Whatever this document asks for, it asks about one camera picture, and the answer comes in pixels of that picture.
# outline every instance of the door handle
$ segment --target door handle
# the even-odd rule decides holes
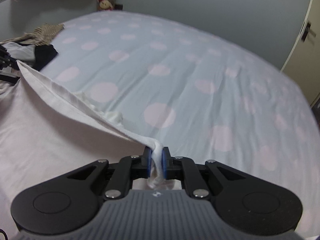
[[[304,29],[304,32],[303,32],[303,34],[302,34],[301,40],[302,40],[303,42],[305,42],[305,40],[306,40],[306,38],[307,38],[307,36],[308,36],[309,33],[310,33],[314,38],[317,36],[317,34],[316,34],[313,30],[311,30],[311,23],[310,23],[310,22],[307,23],[306,28]]]

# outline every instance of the polka dot bed sheet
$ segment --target polka dot bed sheet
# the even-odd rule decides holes
[[[299,196],[319,235],[320,136],[299,87],[256,55],[157,17],[104,11],[65,23],[42,73],[196,163],[215,159]]]

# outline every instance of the beige door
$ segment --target beige door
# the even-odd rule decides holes
[[[282,70],[312,105],[320,94],[320,0],[311,0],[306,21]]]

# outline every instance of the wall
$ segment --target wall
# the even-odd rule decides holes
[[[96,0],[1,0],[0,41],[96,11]]]
[[[281,69],[310,0],[117,0],[124,10],[152,14],[214,33]]]

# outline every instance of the ribbed gray panel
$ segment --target ribbed gray panel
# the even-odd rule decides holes
[[[302,240],[294,232],[248,235],[222,221],[208,201],[191,199],[184,190],[158,192],[130,190],[124,199],[106,201],[90,223],[71,233],[21,232],[13,240]]]

